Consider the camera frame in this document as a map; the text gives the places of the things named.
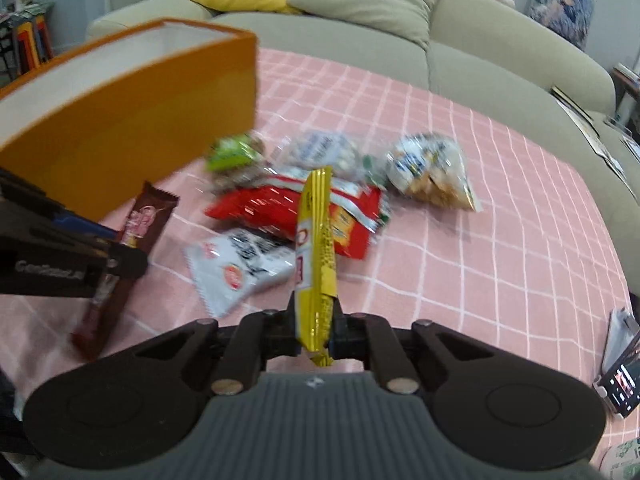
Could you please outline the orange cardboard box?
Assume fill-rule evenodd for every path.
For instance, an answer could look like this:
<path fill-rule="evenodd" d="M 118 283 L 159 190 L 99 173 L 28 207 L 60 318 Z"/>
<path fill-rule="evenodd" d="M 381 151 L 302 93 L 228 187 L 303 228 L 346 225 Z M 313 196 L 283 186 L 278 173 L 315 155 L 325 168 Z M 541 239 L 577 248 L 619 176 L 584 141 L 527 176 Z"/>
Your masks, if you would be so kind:
<path fill-rule="evenodd" d="M 101 220 L 255 125 L 256 36 L 160 18 L 84 44 L 1 91 L 1 166 Z"/>

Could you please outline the smartphone on stand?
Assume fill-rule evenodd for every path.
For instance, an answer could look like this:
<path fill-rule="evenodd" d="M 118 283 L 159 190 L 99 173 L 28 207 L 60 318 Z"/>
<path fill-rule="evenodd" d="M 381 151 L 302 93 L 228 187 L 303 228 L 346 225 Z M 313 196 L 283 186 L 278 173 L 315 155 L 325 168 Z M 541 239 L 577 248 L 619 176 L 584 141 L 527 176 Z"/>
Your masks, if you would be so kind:
<path fill-rule="evenodd" d="M 639 406 L 639 335 L 599 376 L 593 389 L 614 417 L 625 419 Z"/>

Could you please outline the white spicy strip packet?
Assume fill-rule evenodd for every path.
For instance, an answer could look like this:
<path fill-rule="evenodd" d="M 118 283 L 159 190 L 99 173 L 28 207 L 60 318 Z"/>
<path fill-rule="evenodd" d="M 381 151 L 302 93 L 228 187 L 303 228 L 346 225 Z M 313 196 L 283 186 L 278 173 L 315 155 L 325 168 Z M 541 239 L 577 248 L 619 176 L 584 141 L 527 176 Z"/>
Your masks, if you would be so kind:
<path fill-rule="evenodd" d="M 222 318 L 253 292 L 280 285 L 294 273 L 294 248 L 235 228 L 188 246 L 186 263 L 213 318 Z"/>

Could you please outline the blue patterned cushion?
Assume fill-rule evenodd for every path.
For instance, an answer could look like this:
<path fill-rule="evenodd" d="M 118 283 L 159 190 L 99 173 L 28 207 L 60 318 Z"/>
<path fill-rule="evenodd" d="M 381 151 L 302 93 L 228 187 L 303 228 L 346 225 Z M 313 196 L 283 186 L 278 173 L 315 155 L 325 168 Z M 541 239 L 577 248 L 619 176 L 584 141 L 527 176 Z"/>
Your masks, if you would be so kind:
<path fill-rule="evenodd" d="M 596 0 L 532 0 L 528 16 L 585 50 Z"/>

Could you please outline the beige sofa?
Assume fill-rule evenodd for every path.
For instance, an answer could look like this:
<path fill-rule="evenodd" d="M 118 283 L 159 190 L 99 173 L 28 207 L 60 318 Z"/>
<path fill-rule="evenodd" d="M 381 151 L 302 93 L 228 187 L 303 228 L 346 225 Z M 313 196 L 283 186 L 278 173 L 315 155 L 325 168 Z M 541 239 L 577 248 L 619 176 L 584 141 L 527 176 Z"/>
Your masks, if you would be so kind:
<path fill-rule="evenodd" d="M 496 120 L 571 164 L 588 185 L 631 283 L 639 274 L 639 173 L 613 113 L 611 76 L 582 50 L 496 0 L 438 0 L 427 49 L 376 29 L 300 14 L 219 13 L 191 0 L 144 0 L 93 21 L 98 39 L 156 18 L 186 18 L 254 32 L 265 47 L 310 54 L 433 91 Z M 593 153 L 549 93 L 557 86 L 596 122 L 623 165 L 621 181 Z"/>

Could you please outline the brown chocolate bar packet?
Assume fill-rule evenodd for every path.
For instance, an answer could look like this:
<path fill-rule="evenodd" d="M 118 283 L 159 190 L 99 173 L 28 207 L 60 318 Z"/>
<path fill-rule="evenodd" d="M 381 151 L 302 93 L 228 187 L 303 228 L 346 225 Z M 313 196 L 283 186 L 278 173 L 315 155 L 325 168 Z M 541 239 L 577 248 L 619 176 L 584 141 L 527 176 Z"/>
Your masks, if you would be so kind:
<path fill-rule="evenodd" d="M 145 181 L 116 240 L 149 255 L 163 233 L 179 197 Z"/>

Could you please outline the yellow snack packet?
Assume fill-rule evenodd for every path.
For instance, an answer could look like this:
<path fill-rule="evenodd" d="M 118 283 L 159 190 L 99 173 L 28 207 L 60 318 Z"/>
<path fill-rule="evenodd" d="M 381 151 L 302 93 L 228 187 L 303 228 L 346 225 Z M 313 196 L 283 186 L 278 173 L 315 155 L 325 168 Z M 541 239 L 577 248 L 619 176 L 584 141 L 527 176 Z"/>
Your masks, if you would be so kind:
<path fill-rule="evenodd" d="M 337 277 L 330 216 L 332 169 L 312 170 L 298 203 L 295 233 L 295 331 L 314 365 L 333 363 L 329 350 Z"/>

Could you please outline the clear white candy bag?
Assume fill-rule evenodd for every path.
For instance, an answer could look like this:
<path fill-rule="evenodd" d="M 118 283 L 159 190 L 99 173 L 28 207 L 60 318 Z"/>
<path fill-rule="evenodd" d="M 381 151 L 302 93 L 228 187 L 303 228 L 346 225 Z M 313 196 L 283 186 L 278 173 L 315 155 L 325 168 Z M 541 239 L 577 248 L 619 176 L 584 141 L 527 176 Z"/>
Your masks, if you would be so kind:
<path fill-rule="evenodd" d="M 349 180 L 358 180 L 362 169 L 358 146 L 346 133 L 338 131 L 306 130 L 288 140 L 274 161 L 306 170 L 329 166 L 334 176 Z"/>

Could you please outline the dark red snack packet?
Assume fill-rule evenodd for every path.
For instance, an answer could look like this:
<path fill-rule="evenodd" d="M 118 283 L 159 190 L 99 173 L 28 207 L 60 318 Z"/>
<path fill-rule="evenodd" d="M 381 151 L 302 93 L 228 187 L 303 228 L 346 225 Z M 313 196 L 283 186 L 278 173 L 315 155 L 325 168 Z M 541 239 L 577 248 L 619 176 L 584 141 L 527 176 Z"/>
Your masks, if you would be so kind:
<path fill-rule="evenodd" d="M 96 293 L 70 333 L 70 343 L 83 361 L 94 361 L 100 356 L 136 283 L 135 278 L 103 275 Z"/>

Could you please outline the magazines on sofa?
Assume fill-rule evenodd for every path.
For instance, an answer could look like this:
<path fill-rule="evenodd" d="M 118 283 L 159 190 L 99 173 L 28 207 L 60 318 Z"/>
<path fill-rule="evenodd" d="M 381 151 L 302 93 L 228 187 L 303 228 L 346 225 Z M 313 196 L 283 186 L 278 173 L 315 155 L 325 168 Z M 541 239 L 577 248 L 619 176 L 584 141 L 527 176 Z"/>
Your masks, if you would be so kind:
<path fill-rule="evenodd" d="M 603 159 L 606 166 L 608 166 L 608 168 L 610 168 L 621 181 L 625 181 L 626 172 L 623 165 L 612 155 L 603 143 L 601 133 L 596 127 L 594 119 L 559 87 L 552 86 L 549 93 L 580 131 L 590 148 L 593 150 L 593 153 L 599 156 L 600 159 Z M 620 142 L 623 143 L 623 146 L 626 146 L 629 153 L 634 156 L 636 160 L 639 160 L 638 143 L 628 133 L 626 133 L 625 130 L 620 130 L 620 128 L 617 127 L 616 122 L 613 122 L 611 118 L 605 117 L 603 122 L 606 126 L 620 132 L 622 135 Z"/>

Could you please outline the green nut snack packet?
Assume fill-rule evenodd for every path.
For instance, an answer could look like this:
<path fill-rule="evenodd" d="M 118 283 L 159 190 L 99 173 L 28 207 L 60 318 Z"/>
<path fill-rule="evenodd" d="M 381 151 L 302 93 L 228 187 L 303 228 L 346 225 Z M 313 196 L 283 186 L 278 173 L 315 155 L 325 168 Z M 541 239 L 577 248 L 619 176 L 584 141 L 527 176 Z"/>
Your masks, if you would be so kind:
<path fill-rule="evenodd" d="M 265 144 L 252 132 L 219 139 L 206 155 L 205 166 L 212 192 L 228 192 L 264 174 Z"/>

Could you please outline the red snack bag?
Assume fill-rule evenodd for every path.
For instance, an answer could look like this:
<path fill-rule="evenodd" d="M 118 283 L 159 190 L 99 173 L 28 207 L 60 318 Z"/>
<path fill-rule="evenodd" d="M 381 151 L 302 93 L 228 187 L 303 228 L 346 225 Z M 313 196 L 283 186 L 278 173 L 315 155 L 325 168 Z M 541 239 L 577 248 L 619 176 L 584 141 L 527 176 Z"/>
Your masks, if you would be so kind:
<path fill-rule="evenodd" d="M 245 188 L 222 194 L 205 209 L 205 215 L 292 240 L 307 176 L 296 178 L 285 172 L 259 179 Z M 390 220 L 386 192 L 334 177 L 329 217 L 337 255 L 362 260 L 366 258 L 373 235 Z"/>

